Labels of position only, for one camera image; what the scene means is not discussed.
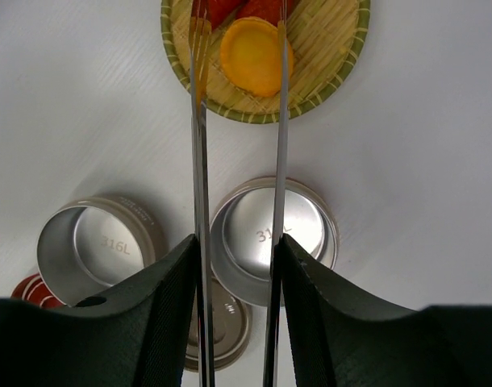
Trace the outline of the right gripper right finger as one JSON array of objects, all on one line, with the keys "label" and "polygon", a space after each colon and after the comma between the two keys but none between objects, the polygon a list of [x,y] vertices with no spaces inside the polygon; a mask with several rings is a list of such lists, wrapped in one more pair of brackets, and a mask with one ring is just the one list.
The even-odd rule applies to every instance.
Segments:
[{"label": "right gripper right finger", "polygon": [[492,386],[492,306],[411,310],[320,264],[278,253],[299,386]]}]

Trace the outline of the beige round lid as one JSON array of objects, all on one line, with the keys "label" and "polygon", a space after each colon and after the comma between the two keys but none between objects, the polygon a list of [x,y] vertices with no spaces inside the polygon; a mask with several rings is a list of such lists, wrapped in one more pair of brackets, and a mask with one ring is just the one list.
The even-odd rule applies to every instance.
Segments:
[{"label": "beige round lid", "polygon": [[[247,348],[252,332],[252,308],[227,292],[216,277],[212,277],[213,340],[215,370],[235,363]],[[198,371],[197,297],[190,322],[185,370]]]}]

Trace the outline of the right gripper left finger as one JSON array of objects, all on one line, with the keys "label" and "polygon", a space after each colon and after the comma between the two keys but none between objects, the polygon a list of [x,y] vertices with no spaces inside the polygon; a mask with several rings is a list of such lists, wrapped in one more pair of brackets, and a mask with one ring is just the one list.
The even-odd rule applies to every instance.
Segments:
[{"label": "right gripper left finger", "polygon": [[73,307],[0,298],[0,386],[179,386],[197,258],[190,235]]}]

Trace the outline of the yellow egg tart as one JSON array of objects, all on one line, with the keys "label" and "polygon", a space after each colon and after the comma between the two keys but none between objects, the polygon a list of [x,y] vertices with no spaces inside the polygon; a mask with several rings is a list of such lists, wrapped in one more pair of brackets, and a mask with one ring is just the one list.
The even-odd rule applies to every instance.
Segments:
[{"label": "yellow egg tart", "polygon": [[271,98],[289,89],[294,54],[286,22],[237,19],[221,40],[219,60],[226,78],[256,97]]}]

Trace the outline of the metal tongs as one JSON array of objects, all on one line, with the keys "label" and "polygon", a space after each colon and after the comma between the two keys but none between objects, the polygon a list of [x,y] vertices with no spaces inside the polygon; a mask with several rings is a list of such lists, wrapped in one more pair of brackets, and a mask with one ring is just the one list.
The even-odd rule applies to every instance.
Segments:
[{"label": "metal tongs", "polygon": [[[211,296],[211,238],[209,220],[207,146],[206,146],[206,86],[208,78],[208,49],[212,32],[207,1],[193,1],[189,21],[190,100],[192,160],[194,179],[194,225],[198,241],[197,316],[198,316],[198,374],[201,386],[215,385],[213,340],[213,311]],[[277,25],[281,49],[281,96],[277,135],[277,169],[273,207],[272,247],[269,272],[269,303],[265,332],[263,385],[277,384],[278,336],[281,307],[281,255],[284,233],[284,207],[288,150],[289,44],[286,36],[287,2],[281,3]]]}]

